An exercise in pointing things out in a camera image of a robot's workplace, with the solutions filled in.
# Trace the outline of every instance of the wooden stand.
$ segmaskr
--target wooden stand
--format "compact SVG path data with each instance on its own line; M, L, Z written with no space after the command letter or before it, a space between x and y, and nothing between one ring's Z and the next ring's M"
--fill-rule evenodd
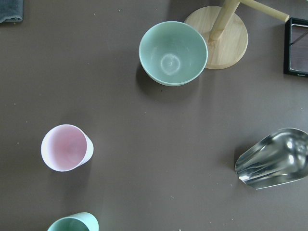
M245 54L247 29L234 12L244 3L275 18L287 21L289 16L254 0L225 0L222 7L203 7L187 17L185 23L197 29L208 46L206 68L224 69L236 64Z

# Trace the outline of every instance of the gray towel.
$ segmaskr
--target gray towel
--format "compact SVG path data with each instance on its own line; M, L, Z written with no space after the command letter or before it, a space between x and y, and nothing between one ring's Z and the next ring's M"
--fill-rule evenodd
M0 23L21 22L24 16L24 0L0 0Z

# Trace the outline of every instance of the folded towel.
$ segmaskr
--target folded towel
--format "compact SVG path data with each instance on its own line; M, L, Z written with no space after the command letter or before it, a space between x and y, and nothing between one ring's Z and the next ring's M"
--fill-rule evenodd
M21 22L24 16L24 0L0 0L0 23Z

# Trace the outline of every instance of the metal scoop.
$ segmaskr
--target metal scoop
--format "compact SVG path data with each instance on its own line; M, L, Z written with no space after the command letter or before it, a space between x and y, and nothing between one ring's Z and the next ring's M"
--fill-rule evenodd
M242 154L235 171L245 184L263 189L300 180L308 175L308 134L283 128Z

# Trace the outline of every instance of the mint green cup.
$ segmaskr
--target mint green cup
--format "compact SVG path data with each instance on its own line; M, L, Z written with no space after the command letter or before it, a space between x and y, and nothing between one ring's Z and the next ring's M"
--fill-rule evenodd
M202 35L188 24L168 21L150 28L139 45L145 72L156 82L179 86L197 78L207 62Z
M48 231L98 231L98 222L91 213L77 213L57 220Z

